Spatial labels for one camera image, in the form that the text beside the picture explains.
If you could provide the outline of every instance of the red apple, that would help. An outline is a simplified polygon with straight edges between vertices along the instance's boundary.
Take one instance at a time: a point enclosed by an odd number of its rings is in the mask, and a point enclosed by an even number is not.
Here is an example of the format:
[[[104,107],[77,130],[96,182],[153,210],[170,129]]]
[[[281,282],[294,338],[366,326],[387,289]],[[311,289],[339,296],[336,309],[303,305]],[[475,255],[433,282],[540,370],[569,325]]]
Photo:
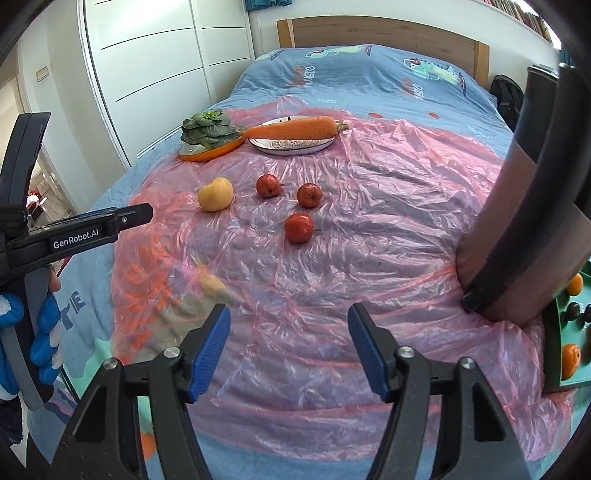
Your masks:
[[[294,213],[285,221],[285,237],[293,244],[305,244],[314,232],[314,220],[305,213]]]
[[[297,191],[297,201],[304,208],[318,207],[322,190],[316,183],[304,183]]]
[[[277,177],[268,173],[256,181],[256,190],[264,199],[270,199],[281,194],[281,183]]]

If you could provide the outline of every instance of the white plate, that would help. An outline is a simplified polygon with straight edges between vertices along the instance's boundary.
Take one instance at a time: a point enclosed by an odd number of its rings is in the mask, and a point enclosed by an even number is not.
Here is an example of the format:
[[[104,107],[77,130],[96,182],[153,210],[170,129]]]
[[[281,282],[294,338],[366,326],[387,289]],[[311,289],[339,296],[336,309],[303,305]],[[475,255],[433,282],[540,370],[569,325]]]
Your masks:
[[[284,116],[275,118],[263,123],[263,125],[277,124],[280,122],[288,122],[298,118],[306,118],[303,115]],[[319,152],[326,147],[332,145],[336,137],[328,138],[326,140],[265,140],[261,138],[250,138],[250,143],[264,153],[270,155],[280,155],[282,157],[293,157],[296,155],[306,155],[310,153]]]

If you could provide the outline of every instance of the white wall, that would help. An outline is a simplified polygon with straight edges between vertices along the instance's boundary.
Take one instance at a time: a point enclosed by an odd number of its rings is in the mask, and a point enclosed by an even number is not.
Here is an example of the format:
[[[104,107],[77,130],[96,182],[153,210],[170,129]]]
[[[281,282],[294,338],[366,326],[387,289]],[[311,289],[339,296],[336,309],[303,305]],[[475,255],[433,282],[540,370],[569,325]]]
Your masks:
[[[529,27],[480,0],[295,0],[288,7],[250,13],[256,56],[279,47],[277,20],[322,15],[367,15],[443,28],[490,45],[489,80],[513,78],[525,89],[526,68],[558,66],[558,52]]]
[[[0,65],[0,88],[16,78],[18,75],[17,51],[13,48],[8,57]]]
[[[0,84],[0,167],[8,146],[14,122],[20,113],[17,105],[18,87],[16,78]]]
[[[82,59],[76,0],[55,0],[18,42],[20,91],[31,112],[51,112],[48,167],[78,212],[87,211],[125,169],[92,96]],[[49,68],[37,82],[36,72]]]

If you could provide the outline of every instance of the blue glove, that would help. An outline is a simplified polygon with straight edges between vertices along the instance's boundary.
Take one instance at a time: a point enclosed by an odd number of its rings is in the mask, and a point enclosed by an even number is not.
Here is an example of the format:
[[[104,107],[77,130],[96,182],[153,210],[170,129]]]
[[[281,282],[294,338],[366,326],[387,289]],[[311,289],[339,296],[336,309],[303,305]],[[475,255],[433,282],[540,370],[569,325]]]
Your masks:
[[[0,328],[11,327],[22,320],[24,306],[11,294],[0,294]],[[39,367],[39,379],[45,385],[56,381],[63,363],[60,347],[60,308],[50,293],[41,306],[39,330],[31,346],[31,361]],[[19,392],[17,381],[0,346],[0,400],[11,400]]]

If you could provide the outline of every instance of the cartoon print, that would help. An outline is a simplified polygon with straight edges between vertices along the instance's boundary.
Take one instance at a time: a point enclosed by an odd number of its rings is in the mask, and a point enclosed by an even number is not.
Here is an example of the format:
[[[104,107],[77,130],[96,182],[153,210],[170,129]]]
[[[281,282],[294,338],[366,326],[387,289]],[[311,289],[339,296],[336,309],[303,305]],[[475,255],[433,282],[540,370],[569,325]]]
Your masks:
[[[452,85],[459,85],[466,96],[466,81],[461,72],[456,72],[451,65],[433,63],[424,59],[404,59],[404,65],[417,77],[426,80],[445,80]]]
[[[316,74],[315,67],[304,67],[303,65],[294,66],[294,77],[290,80],[290,85],[298,87],[309,87],[313,83]]]
[[[425,93],[423,92],[423,87],[414,83],[408,77],[402,77],[402,89],[415,97],[418,100],[423,100],[425,98]]]
[[[472,132],[474,134],[475,137],[481,137],[481,138],[486,138],[486,139],[492,138],[492,137],[489,137],[488,135],[484,134],[480,130],[476,130],[474,127],[472,127],[470,125],[466,125],[466,127],[468,128],[468,130],[470,132]]]
[[[272,50],[270,52],[264,53],[263,55],[261,55],[260,57],[258,57],[256,60],[275,60],[279,55],[281,55],[285,50],[279,49],[279,50]]]
[[[373,45],[355,45],[354,47],[335,47],[322,48],[320,50],[310,51],[306,54],[307,59],[323,59],[324,57],[333,57],[339,53],[359,53],[365,52],[368,56],[371,55],[371,48]]]

